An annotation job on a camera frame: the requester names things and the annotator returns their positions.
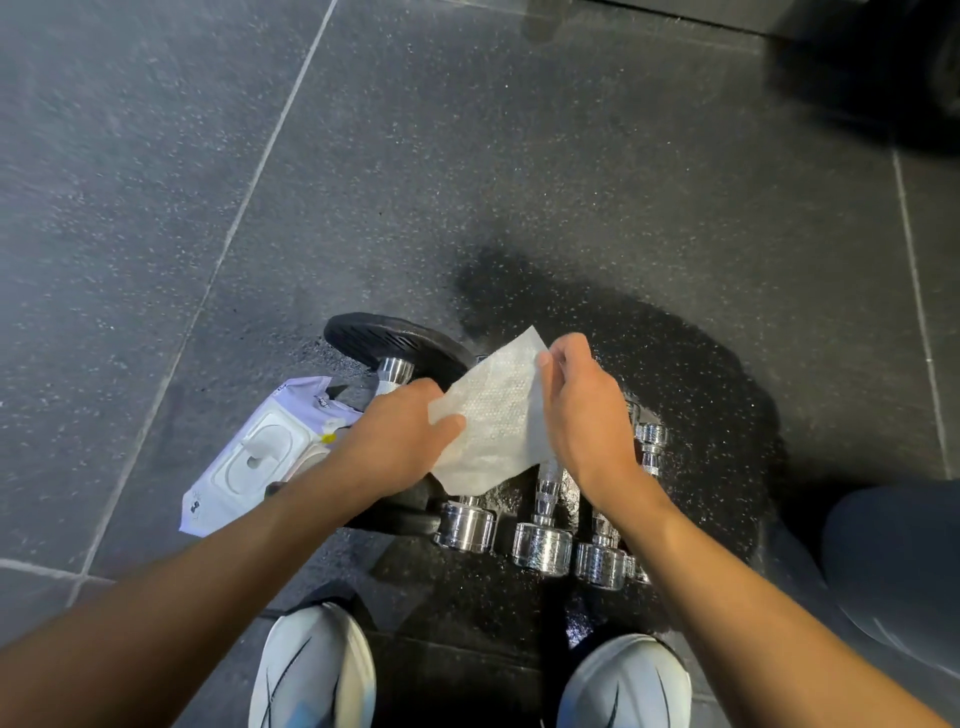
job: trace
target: textured white cloth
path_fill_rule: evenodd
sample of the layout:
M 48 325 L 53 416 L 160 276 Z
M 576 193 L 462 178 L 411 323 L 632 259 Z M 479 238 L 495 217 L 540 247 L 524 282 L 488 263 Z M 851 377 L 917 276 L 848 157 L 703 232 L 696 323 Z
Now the textured white cloth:
M 491 354 L 430 402 L 430 422 L 452 414 L 467 428 L 446 447 L 433 474 L 452 496 L 479 496 L 550 458 L 533 327 Z

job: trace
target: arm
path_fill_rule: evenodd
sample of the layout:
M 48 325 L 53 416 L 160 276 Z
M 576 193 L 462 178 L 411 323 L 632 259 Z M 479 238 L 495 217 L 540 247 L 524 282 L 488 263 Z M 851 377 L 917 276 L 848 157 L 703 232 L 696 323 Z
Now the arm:
M 946 725 L 673 505 L 637 465 L 619 387 L 582 334 L 539 364 L 554 451 L 620 529 L 735 725 Z
M 335 528 L 422 478 L 463 429 L 429 379 L 376 398 L 343 442 L 243 518 L 0 652 L 0 726 L 171 724 Z

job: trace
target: person's left hand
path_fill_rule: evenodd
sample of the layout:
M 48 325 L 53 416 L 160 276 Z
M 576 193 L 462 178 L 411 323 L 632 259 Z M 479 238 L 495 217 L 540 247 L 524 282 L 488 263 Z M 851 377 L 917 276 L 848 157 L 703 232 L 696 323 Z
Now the person's left hand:
M 467 426 L 463 415 L 430 424 L 426 406 L 442 395 L 433 379 L 417 379 L 374 397 L 324 462 L 347 469 L 374 498 L 409 488 L 430 472 L 444 448 Z

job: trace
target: person's right arm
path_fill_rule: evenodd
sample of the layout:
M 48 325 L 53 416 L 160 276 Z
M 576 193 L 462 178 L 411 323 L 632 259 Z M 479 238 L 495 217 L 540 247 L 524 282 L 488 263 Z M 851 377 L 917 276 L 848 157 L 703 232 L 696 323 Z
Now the person's right arm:
M 673 505 L 636 463 L 623 396 L 583 334 L 539 364 L 554 451 L 620 529 L 734 725 L 947 725 Z

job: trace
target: forearm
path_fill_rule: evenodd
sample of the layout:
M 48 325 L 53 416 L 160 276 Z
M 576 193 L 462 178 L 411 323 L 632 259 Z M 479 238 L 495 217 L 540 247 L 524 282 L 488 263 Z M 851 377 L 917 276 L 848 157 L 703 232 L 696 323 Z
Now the forearm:
M 366 507 L 336 462 L 0 652 L 0 725 L 168 725 L 324 539 Z
M 944 725 L 694 525 L 653 478 L 638 471 L 623 492 L 614 522 L 734 724 Z

